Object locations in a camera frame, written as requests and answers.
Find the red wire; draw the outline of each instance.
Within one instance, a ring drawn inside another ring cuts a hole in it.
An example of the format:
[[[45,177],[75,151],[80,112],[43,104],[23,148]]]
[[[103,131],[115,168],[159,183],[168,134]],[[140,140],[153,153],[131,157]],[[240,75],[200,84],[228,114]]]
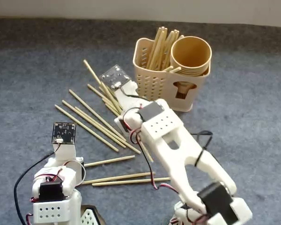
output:
[[[154,176],[153,176],[153,171],[152,171],[151,165],[150,165],[150,163],[149,163],[149,161],[148,161],[148,159],[147,159],[147,157],[146,157],[146,155],[145,155],[145,153],[144,153],[144,151],[143,151],[143,149],[141,147],[141,144],[140,144],[140,140],[141,140],[141,138],[139,136],[140,132],[141,131],[136,133],[136,136],[135,136],[136,137],[136,142],[139,145],[139,147],[140,147],[142,153],[144,154],[144,157],[145,157],[145,159],[146,159],[146,161],[148,163],[148,166],[149,166],[149,169],[150,169],[150,176],[151,176],[151,184],[152,184],[152,186],[154,187],[155,190],[158,190],[160,187],[166,187],[166,188],[169,188],[169,189],[175,191],[177,194],[179,194],[178,191],[175,188],[173,188],[170,184],[161,183],[158,187],[156,186],[155,181],[154,181]]]
[[[29,217],[33,216],[33,214],[31,213],[28,213],[26,214],[26,222],[27,222],[27,225],[31,225],[30,221],[29,221]]]

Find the black cable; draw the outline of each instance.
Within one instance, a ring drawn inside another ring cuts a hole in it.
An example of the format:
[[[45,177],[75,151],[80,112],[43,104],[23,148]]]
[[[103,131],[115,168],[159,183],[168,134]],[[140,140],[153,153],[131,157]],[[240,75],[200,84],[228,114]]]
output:
[[[127,114],[127,112],[129,112],[129,111],[132,110],[132,109],[140,109],[140,107],[132,107],[132,108],[128,109],[128,110],[124,113],[124,115],[122,116],[122,120],[123,120],[123,122],[124,122],[124,124],[125,124],[125,126],[127,127],[128,130],[131,130],[131,128],[130,128],[129,125],[125,122],[125,115]]]
[[[149,101],[148,99],[146,99],[145,97],[139,96],[139,95],[127,95],[124,90],[121,88],[121,91],[123,92],[124,95],[126,95],[127,97],[132,97],[132,98],[140,98],[146,101]]]
[[[48,157],[50,157],[51,155],[53,155],[53,154],[59,149],[59,147],[60,147],[60,144],[58,145],[57,149],[56,149],[54,152],[52,152],[52,153],[50,153],[50,154],[48,154],[48,155],[42,157],[39,161],[37,161],[36,163],[34,163],[33,165],[31,165],[25,172],[23,172],[23,173],[21,174],[21,176],[18,178],[18,180],[17,180],[16,183],[15,183],[15,187],[14,187],[15,209],[17,210],[17,214],[18,214],[18,217],[19,217],[19,219],[20,219],[22,225],[26,225],[26,223],[25,223],[25,220],[24,220],[24,218],[23,218],[23,216],[22,216],[22,214],[21,214],[20,207],[19,207],[18,195],[17,195],[17,188],[18,188],[18,185],[19,185],[20,181],[22,180],[22,178],[29,172],[29,170],[31,170],[31,169],[32,169],[33,167],[35,167],[37,164],[41,163],[42,161],[44,161],[45,159],[47,159]]]
[[[147,164],[148,164],[148,166],[149,166],[150,177],[151,177],[151,184],[152,184],[152,186],[154,187],[155,190],[158,190],[160,187],[166,187],[166,188],[171,189],[172,191],[176,192],[177,194],[179,194],[179,192],[178,192],[175,188],[173,188],[171,185],[169,185],[169,184],[166,184],[166,183],[163,184],[163,183],[162,183],[162,184],[160,184],[158,187],[156,186],[155,181],[154,181],[154,177],[153,177],[152,167],[151,167],[151,165],[150,165],[150,163],[149,163],[149,160],[148,160],[146,154],[144,153],[144,150],[142,149],[142,146],[141,146],[141,144],[140,144],[140,139],[139,139],[139,134],[140,134],[140,132],[141,132],[141,131],[139,131],[138,133],[136,133],[135,138],[136,138],[136,142],[137,142],[137,144],[139,145],[140,150],[141,150],[142,154],[144,155],[145,160],[146,160],[146,162],[147,162]]]

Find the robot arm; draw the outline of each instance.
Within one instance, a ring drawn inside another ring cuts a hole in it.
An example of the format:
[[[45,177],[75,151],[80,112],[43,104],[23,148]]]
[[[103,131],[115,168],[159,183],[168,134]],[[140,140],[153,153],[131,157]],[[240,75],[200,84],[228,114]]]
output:
[[[207,224],[210,225],[241,225],[251,218],[244,200],[232,198],[237,190],[232,178],[208,151],[200,147],[165,100],[150,102],[137,98],[136,83],[119,66],[111,68],[101,79],[114,90],[123,107],[123,113],[115,119],[119,128],[126,135],[130,132],[128,127],[140,130],[141,140],[161,161],[181,201],[195,212],[194,215],[209,214],[211,218]],[[186,175],[185,165],[188,164],[208,173],[216,182],[195,192]],[[188,212],[181,218],[185,224],[190,224],[187,223],[190,220],[185,220]]]

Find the bamboo skewer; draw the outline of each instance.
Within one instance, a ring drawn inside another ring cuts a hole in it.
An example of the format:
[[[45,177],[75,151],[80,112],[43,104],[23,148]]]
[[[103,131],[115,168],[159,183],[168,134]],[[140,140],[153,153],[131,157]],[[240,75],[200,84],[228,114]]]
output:
[[[169,67],[165,68],[163,71],[169,72],[169,71],[172,70],[173,68],[174,68],[173,66],[169,66]]]
[[[109,129],[105,128],[104,126],[102,126],[100,123],[98,123],[97,121],[95,121],[93,118],[91,118],[89,115],[87,115],[84,111],[82,111],[81,109],[79,109],[78,107],[75,107],[75,109],[77,109],[79,112],[81,112],[83,115],[85,115],[86,117],[88,117],[90,120],[92,120],[94,123],[96,123],[98,126],[101,126],[102,129],[104,129],[107,133],[109,133],[110,135],[114,136],[115,138],[117,138],[120,142],[122,142],[124,145],[126,145],[128,148],[130,148],[131,150],[135,151],[137,154],[140,154],[141,152],[133,147],[131,144],[129,144],[126,139],[122,139],[121,137],[118,137],[116,134],[114,134],[113,132],[111,132]]]
[[[109,90],[107,89],[107,87],[105,86],[104,83],[102,84],[102,88],[105,91],[105,93],[107,94],[107,97],[110,99],[110,101],[113,103],[114,107],[117,109],[118,112],[121,112],[121,109],[118,105],[118,103],[116,102],[116,100],[113,98],[113,96],[111,95],[111,93],[109,92]]]
[[[113,136],[114,138],[118,139],[120,142],[122,142],[123,144],[126,143],[126,139],[122,139],[119,136],[117,136],[115,133],[113,133],[112,131],[110,131],[109,129],[107,129],[106,127],[104,127],[103,125],[101,125],[100,123],[98,123],[97,121],[95,121],[92,117],[90,117],[89,115],[87,115],[84,111],[82,111],[81,109],[79,109],[78,107],[75,107],[76,110],[78,110],[80,113],[82,113],[84,116],[86,116],[89,120],[91,120],[93,123],[95,123],[96,125],[98,125],[100,128],[102,128],[104,131],[106,131],[107,133],[109,133],[111,136]]]
[[[105,106],[113,113],[115,116],[120,116],[120,114],[114,110],[109,104],[105,103]]]
[[[145,153],[146,156],[149,158],[150,162],[153,163],[154,160],[153,160],[153,158],[151,157],[151,155],[150,155],[148,149],[145,147],[145,145],[144,145],[143,142],[140,142],[140,146],[141,146],[141,148],[144,150],[144,153]]]
[[[77,113],[78,115],[80,115],[82,118],[84,118],[87,122],[89,122],[91,125],[93,125],[94,127],[96,127],[98,130],[100,130],[103,134],[105,134],[106,136],[108,136],[110,139],[112,139],[115,143],[117,143],[118,145],[122,146],[123,148],[126,148],[126,146],[120,142],[118,139],[116,139],[114,136],[112,136],[111,134],[109,134],[108,132],[106,132],[104,129],[102,129],[99,125],[97,125],[96,123],[94,123],[92,120],[90,120],[87,116],[83,115],[81,112],[79,112],[77,109],[75,109],[73,106],[71,106],[68,102],[66,102],[65,100],[62,100],[62,103],[65,104],[67,107],[69,107],[71,110],[73,110],[75,113]]]
[[[92,114],[94,114],[105,126],[107,126],[112,132],[122,139],[125,139],[116,129],[114,129],[108,122],[106,122],[98,113],[95,112],[88,104],[86,104],[78,95],[76,95],[71,89],[69,92],[81,103],[83,104]]]
[[[160,45],[160,49],[159,49],[159,56],[157,58],[157,70],[161,70],[162,69],[162,61],[163,61],[163,57],[164,57],[164,50],[165,50],[165,40],[167,37],[167,33],[164,32],[163,36],[161,37],[161,45]]]
[[[170,177],[160,177],[154,178],[154,181],[167,181],[170,180]],[[148,183],[151,182],[151,179],[141,179],[141,180],[119,180],[119,181],[109,181],[109,182],[100,182],[94,183],[92,186],[106,186],[106,185],[118,185],[118,184],[136,184],[136,183]]]
[[[106,177],[106,178],[100,178],[100,179],[95,179],[95,180],[86,180],[82,184],[93,184],[93,183],[105,182],[105,181],[110,181],[110,180],[128,179],[128,178],[143,177],[143,176],[149,176],[149,175],[151,175],[150,172],[141,172],[141,173],[135,173],[135,174],[121,175],[121,176],[116,176],[116,177]]]
[[[71,114],[69,114],[67,111],[65,111],[64,109],[62,109],[61,107],[59,107],[58,105],[55,105],[55,107],[61,111],[63,114],[65,114],[67,117],[69,117],[70,119],[72,119],[73,121],[75,121],[79,126],[83,127],[84,129],[86,129],[88,132],[90,132],[93,136],[95,136],[96,138],[98,138],[100,141],[102,141],[104,144],[108,145],[111,149],[115,150],[116,152],[118,152],[118,149],[116,147],[114,147],[112,144],[110,144],[107,140],[105,140],[104,138],[102,138],[100,135],[98,135],[96,132],[94,132],[93,130],[91,130],[90,128],[88,128],[87,126],[85,126],[83,123],[81,123],[79,120],[77,120],[74,116],[72,116]]]
[[[114,107],[113,104],[110,104],[108,101],[106,101],[105,98],[102,98],[102,101],[104,101],[104,103],[106,103],[107,105],[109,105],[114,111],[117,111],[117,109]]]
[[[99,80],[99,78],[97,77],[97,75],[95,74],[95,72],[93,71],[92,67],[90,67],[89,63],[86,60],[83,60],[84,64],[86,65],[86,67],[89,69],[89,71],[91,72],[91,74],[93,75],[94,79],[98,82],[98,84],[101,84],[101,81]]]
[[[104,99],[106,102],[105,103],[108,103],[108,104],[112,104],[112,102],[106,97],[104,96],[103,94],[101,94],[96,88],[94,88],[92,85],[90,85],[88,83],[88,88],[91,89],[93,92],[95,92],[98,96],[100,96],[102,99]]]
[[[124,157],[112,158],[112,159],[102,160],[102,161],[93,162],[93,163],[86,163],[86,164],[84,164],[84,167],[91,167],[91,166],[102,165],[102,164],[106,164],[106,163],[114,163],[114,162],[118,162],[118,161],[132,159],[134,157],[135,156],[124,156]]]
[[[181,67],[177,67],[177,68],[171,70],[170,73],[175,73],[175,72],[178,72],[180,70],[181,70]]]
[[[102,87],[100,86],[99,87],[99,90],[101,91],[101,92],[103,92],[104,94],[105,94],[105,92],[104,92],[104,90],[102,89]],[[117,100],[115,100],[116,101],[116,103],[118,104],[118,106],[120,107],[120,109],[121,109],[121,112],[122,112],[122,106],[119,104],[119,102],[117,101]]]
[[[150,69],[150,64],[151,64],[151,61],[152,61],[153,53],[155,51],[157,42],[159,40],[160,33],[161,33],[161,27],[158,28],[158,31],[156,33],[155,40],[154,40],[154,43],[153,43],[153,46],[152,46],[152,49],[151,49],[151,52],[150,52],[150,55],[149,55],[149,59],[148,59],[148,62],[147,62],[147,66],[146,66],[147,69]]]
[[[153,52],[152,60],[151,60],[150,65],[149,65],[149,69],[151,69],[151,70],[155,70],[155,68],[153,66],[154,66],[156,60],[158,59],[160,49],[162,48],[164,35],[165,35],[165,32],[161,31],[160,36],[159,36],[159,40],[158,40],[157,45],[156,45],[156,48]]]

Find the wooden chopstick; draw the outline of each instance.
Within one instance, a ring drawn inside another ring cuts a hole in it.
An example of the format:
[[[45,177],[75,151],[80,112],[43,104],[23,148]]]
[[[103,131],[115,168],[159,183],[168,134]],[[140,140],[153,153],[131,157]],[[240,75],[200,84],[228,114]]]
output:
[[[89,127],[85,126],[83,123],[81,123],[79,120],[77,120],[74,116],[72,116],[71,114],[69,114],[67,111],[65,111],[64,109],[62,109],[61,107],[59,107],[58,105],[55,105],[55,107],[61,111],[63,114],[65,114],[67,117],[69,117],[70,119],[72,119],[73,121],[75,121],[79,126],[83,127],[84,129],[86,129],[88,132],[90,132],[93,136],[95,136],[96,138],[98,138],[100,141],[102,141],[104,144],[106,144],[107,146],[109,146],[111,149],[115,150],[116,152],[118,152],[118,149],[116,147],[114,147],[112,144],[110,144],[107,140],[105,140],[104,138],[102,138],[100,135],[98,135],[95,131],[93,131],[92,129],[90,129]]]
[[[119,158],[111,158],[111,159],[97,161],[97,162],[93,162],[93,163],[86,163],[86,164],[84,164],[84,167],[91,167],[91,166],[102,165],[102,164],[106,164],[106,163],[114,163],[114,162],[118,162],[118,161],[132,159],[134,157],[135,156],[124,156],[124,157],[119,157]]]
[[[154,178],[155,182],[167,181],[167,180],[170,180],[170,177]],[[136,183],[148,183],[148,182],[151,182],[151,179],[119,180],[119,181],[100,182],[100,183],[93,183],[92,186],[106,186],[106,185],[118,185],[118,184],[136,184]]]
[[[68,102],[66,102],[65,100],[62,100],[62,103],[65,104],[67,107],[69,107],[71,110],[73,110],[75,113],[77,113],[78,115],[80,115],[82,118],[84,118],[87,122],[89,122],[91,125],[93,125],[94,127],[96,127],[98,130],[100,130],[103,134],[105,134],[106,136],[108,136],[110,139],[112,139],[115,143],[117,143],[118,145],[122,146],[123,148],[126,148],[126,146],[120,142],[120,140],[118,140],[117,138],[115,138],[114,136],[112,136],[111,134],[109,134],[108,132],[106,132],[103,128],[101,128],[99,125],[97,125],[96,123],[94,123],[92,120],[90,120],[87,116],[83,115],[80,111],[78,111],[77,109],[75,109],[73,106],[71,106]]]
[[[128,179],[128,178],[134,178],[134,177],[143,177],[143,176],[149,176],[151,175],[150,172],[141,172],[141,173],[134,173],[134,174],[128,174],[128,175],[121,175],[121,176],[115,176],[115,177],[105,177],[95,180],[86,180],[82,184],[93,184],[93,183],[99,183],[99,182],[105,182],[110,180],[120,180],[120,179]]]
[[[69,92],[81,103],[83,104],[92,114],[94,114],[105,126],[107,126],[112,132],[122,139],[125,139],[116,129],[114,129],[108,122],[106,122],[98,113],[95,112],[88,104],[86,104],[78,95],[75,94],[71,89]]]

